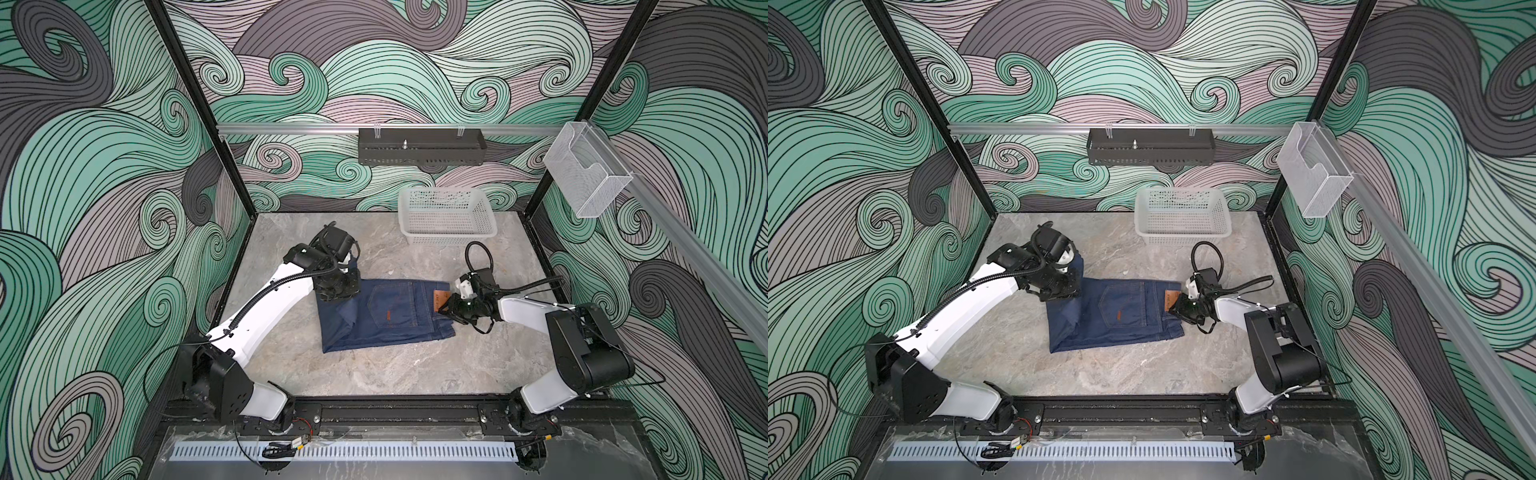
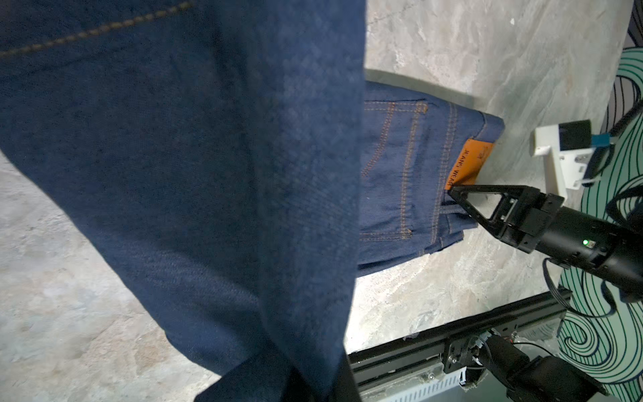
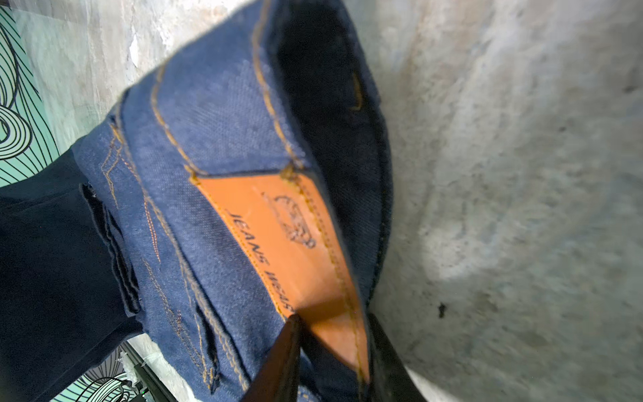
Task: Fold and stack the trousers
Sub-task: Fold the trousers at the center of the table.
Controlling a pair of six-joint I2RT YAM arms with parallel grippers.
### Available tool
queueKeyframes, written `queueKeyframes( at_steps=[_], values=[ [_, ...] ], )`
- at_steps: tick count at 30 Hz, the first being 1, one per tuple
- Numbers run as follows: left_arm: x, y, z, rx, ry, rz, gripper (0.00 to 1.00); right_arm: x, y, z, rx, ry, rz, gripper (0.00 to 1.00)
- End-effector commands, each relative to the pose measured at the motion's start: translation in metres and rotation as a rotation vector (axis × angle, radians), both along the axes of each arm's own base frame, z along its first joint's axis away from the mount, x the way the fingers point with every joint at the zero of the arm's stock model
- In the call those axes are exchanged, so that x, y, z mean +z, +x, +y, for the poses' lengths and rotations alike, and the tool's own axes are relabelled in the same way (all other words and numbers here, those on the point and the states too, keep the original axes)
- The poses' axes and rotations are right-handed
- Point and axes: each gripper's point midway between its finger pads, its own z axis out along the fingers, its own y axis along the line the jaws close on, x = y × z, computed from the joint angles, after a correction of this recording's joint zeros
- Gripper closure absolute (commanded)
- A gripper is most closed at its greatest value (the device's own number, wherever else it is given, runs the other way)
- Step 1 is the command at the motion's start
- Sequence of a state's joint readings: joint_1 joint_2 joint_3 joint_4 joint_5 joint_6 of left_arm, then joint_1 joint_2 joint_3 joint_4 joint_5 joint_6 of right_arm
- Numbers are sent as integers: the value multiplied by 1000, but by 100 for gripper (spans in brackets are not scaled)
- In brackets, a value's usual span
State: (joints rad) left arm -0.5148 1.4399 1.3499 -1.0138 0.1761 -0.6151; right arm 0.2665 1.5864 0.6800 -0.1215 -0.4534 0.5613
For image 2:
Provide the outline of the dark blue denim trousers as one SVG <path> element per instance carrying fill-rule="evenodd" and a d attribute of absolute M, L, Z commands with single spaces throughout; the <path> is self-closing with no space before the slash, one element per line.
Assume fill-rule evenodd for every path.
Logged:
<path fill-rule="evenodd" d="M 503 121 L 365 80 L 363 1 L 4 1 L 1 149 L 194 363 L 331 401 L 355 281 L 451 246 Z"/>

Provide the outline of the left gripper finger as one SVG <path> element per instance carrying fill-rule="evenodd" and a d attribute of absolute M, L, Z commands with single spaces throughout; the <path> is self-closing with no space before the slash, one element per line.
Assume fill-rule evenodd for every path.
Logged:
<path fill-rule="evenodd" d="M 348 355 L 344 355 L 331 392 L 331 402 L 361 402 Z"/>

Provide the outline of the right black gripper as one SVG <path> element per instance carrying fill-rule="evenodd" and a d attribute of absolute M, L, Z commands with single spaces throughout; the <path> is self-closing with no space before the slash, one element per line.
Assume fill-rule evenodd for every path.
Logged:
<path fill-rule="evenodd" d="M 520 185 L 454 185 L 448 195 L 489 234 L 608 281 L 623 301 L 642 300 L 642 235 Z"/>

